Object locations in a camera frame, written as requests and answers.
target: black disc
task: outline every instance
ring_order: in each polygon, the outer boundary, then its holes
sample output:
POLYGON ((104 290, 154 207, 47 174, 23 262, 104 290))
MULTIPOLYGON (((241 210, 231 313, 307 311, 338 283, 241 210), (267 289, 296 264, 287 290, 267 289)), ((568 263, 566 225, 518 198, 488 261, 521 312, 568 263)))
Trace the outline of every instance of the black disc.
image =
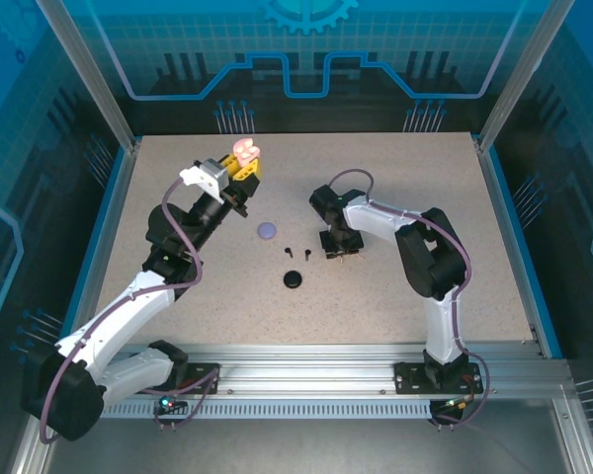
POLYGON ((303 282, 303 277, 296 270, 290 270, 284 275, 284 285, 288 288, 298 288, 303 282))

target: work surface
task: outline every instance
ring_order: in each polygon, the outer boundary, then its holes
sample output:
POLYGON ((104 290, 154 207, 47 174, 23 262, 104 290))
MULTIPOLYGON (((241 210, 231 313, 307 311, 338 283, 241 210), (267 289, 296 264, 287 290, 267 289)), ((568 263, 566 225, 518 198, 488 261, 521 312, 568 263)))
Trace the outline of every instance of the work surface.
MULTIPOLYGON (((147 216, 178 173, 195 160, 219 159, 238 137, 147 136, 142 140, 99 299, 101 310, 126 288, 149 254, 147 216)), ((262 182, 249 216, 231 212, 201 251, 205 276, 150 321, 137 344, 359 344, 426 340, 424 301, 409 286, 397 248, 363 234, 361 257, 328 261, 318 233, 325 224, 308 199, 347 168, 376 178, 372 198, 424 211, 443 209, 472 261, 463 294, 464 337, 474 341, 531 339, 525 311, 496 217, 467 133, 255 135, 262 182), (260 223, 277 236, 260 239, 260 223), (284 252, 292 248, 294 258, 284 252), (304 251, 312 255, 305 261, 304 251), (287 271, 303 276, 298 289, 287 271)), ((364 190, 361 175, 334 190, 364 190)), ((172 202, 190 208, 200 196, 181 187, 172 202)))

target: white robotic arm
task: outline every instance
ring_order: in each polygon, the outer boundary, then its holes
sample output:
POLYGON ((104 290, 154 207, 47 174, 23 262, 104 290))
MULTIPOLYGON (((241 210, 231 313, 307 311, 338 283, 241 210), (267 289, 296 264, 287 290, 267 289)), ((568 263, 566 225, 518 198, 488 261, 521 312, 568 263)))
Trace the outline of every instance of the white robotic arm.
MULTIPOLYGON (((343 214, 349 228, 376 235, 397 245, 396 232, 403 226, 414 224, 416 220, 409 215, 419 212, 391 207, 376 200, 367 201, 365 196, 359 196, 347 203, 343 208, 343 214)), ((428 332, 426 352, 440 364, 452 362, 462 354, 455 341, 453 328, 453 294, 456 289, 451 289, 441 300, 434 297, 424 298, 428 332)), ((460 314, 458 310, 458 327, 461 331, 460 314)))
POLYGON ((199 281, 202 268, 195 252, 230 211, 247 215, 245 202, 259 185, 258 156, 252 140, 242 139, 218 162, 196 162, 180 173, 171 191, 184 183, 205 192, 189 211, 167 203, 167 215, 165 204, 156 206, 148 219, 146 239, 152 246, 142 272, 83 327, 54 347, 29 351, 21 397, 25 411, 75 440, 94 426, 105 408, 125 397, 149 387, 179 387, 187 376, 187 355, 164 341, 111 361, 141 327, 199 281))
POLYGON ((459 378, 458 370, 467 366, 467 354, 454 325, 461 328, 458 289, 466 278, 466 263, 452 243, 434 230, 439 227, 457 240, 444 212, 437 208, 407 211, 369 200, 357 190, 338 196, 328 185, 315 190, 309 203, 328 225, 320 233, 328 259, 358 253, 364 247, 361 232, 397 246, 406 279, 425 301, 426 376, 437 390, 446 387, 447 379, 459 378), (426 242, 433 243, 431 248, 426 242))

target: glass panel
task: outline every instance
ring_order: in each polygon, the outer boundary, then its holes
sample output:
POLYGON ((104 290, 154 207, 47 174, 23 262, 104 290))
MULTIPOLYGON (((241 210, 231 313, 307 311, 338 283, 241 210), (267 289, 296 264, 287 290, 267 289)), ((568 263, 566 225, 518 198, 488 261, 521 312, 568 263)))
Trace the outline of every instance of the glass panel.
POLYGON ((479 131, 549 0, 69 0, 138 134, 479 131))
POLYGON ((57 339, 118 148, 35 2, 0 2, 0 472, 22 363, 57 339))
POLYGON ((560 346, 593 379, 593 0, 576 0, 496 149, 560 346))

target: aluminum frame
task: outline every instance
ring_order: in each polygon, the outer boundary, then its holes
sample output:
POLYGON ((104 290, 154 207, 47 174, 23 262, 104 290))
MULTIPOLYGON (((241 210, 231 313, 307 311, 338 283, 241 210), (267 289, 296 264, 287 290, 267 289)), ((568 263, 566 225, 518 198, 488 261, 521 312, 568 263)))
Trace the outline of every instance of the aluminum frame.
POLYGON ((63 2, 36 1, 119 145, 131 152, 135 144, 134 134, 63 2))
POLYGON ((480 149, 482 152, 488 151, 494 143, 494 140, 514 110, 518 100, 521 98, 523 91, 525 91, 527 84, 541 64, 543 56, 545 56, 557 31, 564 23, 564 19, 573 6, 574 1, 550 1, 483 126, 480 134, 480 149))
MULTIPOLYGON (((134 138, 103 75, 61 1, 37 1, 117 140, 130 152, 131 157, 124 163, 115 185, 110 211, 103 225, 102 238, 95 251, 98 265, 93 266, 86 278, 85 296, 79 303, 74 322, 75 326, 79 326, 93 314, 103 284, 105 270, 101 269, 105 266, 102 264, 110 257, 136 159, 136 154, 131 153, 134 151, 134 138)), ((488 159, 487 150, 520 98, 572 4, 573 0, 551 0, 483 128, 480 144, 481 156, 485 157, 480 160, 481 167, 492 202, 497 209, 499 225, 503 235, 507 236, 505 241, 508 254, 524 295, 524 302, 529 308, 529 317, 537 326, 540 343, 546 354, 549 353, 549 345, 543 332, 540 314, 537 317, 533 295, 527 291, 527 275, 524 272, 522 258, 518 258, 513 229, 510 233, 507 209, 500 188, 497 187, 495 170, 488 159)), ((491 399, 553 400, 559 430, 572 469, 578 474, 593 473, 593 437, 577 399, 566 361, 542 358, 539 346, 535 342, 472 344, 470 348, 487 357, 493 375, 490 389, 496 390, 490 394, 491 399)), ((385 398, 399 397, 394 395, 392 364, 402 360, 421 360, 423 345, 192 346, 182 349, 190 353, 191 360, 219 361, 222 364, 219 392, 215 396, 217 398, 351 397, 381 401, 385 398)), ((128 356, 136 350, 137 348, 126 347, 125 353, 120 356, 128 356)), ((52 447, 40 443, 38 429, 38 420, 31 417, 11 469, 12 474, 44 471, 52 447)))
POLYGON ((537 336, 537 341, 541 345, 541 350, 545 357, 552 357, 552 350, 549 342, 549 335, 546 332, 545 325, 541 316, 540 308, 536 302, 536 296, 532 288, 532 282, 525 267, 525 260, 519 251, 516 232, 510 220, 509 211, 507 209, 506 199, 510 197, 505 196, 499 184, 499 178, 496 169, 493 166, 489 151, 483 151, 480 148, 477 150, 477 156, 487 190, 494 207, 496 220, 498 221, 499 229, 503 236, 505 250, 507 257, 512 265, 514 272, 514 279, 521 294, 521 300, 525 307, 525 314, 530 324, 534 327, 534 332, 537 336))

